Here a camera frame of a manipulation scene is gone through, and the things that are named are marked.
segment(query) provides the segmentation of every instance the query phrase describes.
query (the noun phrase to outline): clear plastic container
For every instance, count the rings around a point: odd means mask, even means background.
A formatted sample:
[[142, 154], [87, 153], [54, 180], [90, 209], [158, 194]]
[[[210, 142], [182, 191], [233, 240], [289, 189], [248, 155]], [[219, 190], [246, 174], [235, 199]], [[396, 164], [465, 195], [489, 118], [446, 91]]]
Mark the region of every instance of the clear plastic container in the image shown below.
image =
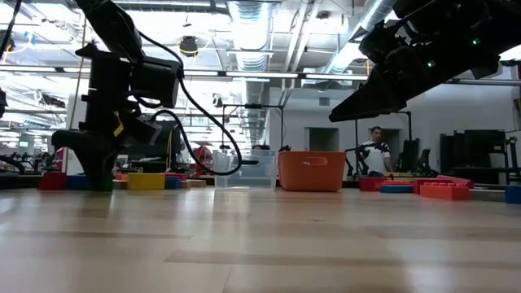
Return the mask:
[[[215, 176], [219, 190], [274, 190], [277, 183], [276, 151], [241, 151], [243, 165], [235, 174]], [[213, 169], [230, 171], [237, 167], [237, 155], [230, 150], [213, 152]]]

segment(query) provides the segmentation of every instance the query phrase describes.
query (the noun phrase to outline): wooden table surface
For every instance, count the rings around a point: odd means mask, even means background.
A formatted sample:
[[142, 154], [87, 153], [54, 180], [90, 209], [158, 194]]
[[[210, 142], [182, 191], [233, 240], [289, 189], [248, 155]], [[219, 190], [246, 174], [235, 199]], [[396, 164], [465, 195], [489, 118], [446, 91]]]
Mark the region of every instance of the wooden table surface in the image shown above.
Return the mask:
[[521, 207], [357, 190], [3, 190], [0, 291], [521, 292]]

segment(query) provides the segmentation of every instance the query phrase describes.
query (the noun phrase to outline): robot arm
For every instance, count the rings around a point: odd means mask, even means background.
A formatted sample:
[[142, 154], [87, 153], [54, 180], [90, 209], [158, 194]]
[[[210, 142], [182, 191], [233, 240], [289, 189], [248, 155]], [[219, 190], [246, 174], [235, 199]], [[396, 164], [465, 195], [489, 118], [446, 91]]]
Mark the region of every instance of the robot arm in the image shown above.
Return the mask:
[[365, 85], [333, 109], [331, 122], [395, 112], [471, 70], [497, 71], [499, 54], [521, 44], [519, 0], [398, 0], [393, 26], [376, 24], [360, 44], [375, 66]]

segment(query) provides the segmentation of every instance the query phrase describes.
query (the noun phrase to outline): man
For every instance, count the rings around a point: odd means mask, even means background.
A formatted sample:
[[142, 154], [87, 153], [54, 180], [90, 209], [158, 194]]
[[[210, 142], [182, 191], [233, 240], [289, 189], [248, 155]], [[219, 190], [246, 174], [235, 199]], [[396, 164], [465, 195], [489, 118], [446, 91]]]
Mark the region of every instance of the man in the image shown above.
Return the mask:
[[365, 151], [369, 151], [368, 156], [362, 155], [364, 162], [366, 162], [369, 167], [369, 172], [392, 172], [391, 153], [389, 153], [389, 146], [387, 143], [383, 142], [383, 130], [379, 126], [375, 126], [370, 130], [370, 132], [371, 140], [364, 142], [363, 145], [373, 146], [364, 148]]

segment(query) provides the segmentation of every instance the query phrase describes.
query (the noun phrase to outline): orange plastic bin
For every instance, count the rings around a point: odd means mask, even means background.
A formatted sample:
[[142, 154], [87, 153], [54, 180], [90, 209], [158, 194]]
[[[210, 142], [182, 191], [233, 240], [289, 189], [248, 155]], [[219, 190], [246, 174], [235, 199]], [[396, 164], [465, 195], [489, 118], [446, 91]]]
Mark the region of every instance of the orange plastic bin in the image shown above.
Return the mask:
[[344, 156], [339, 151], [283, 151], [278, 154], [280, 185], [291, 191], [338, 191]]

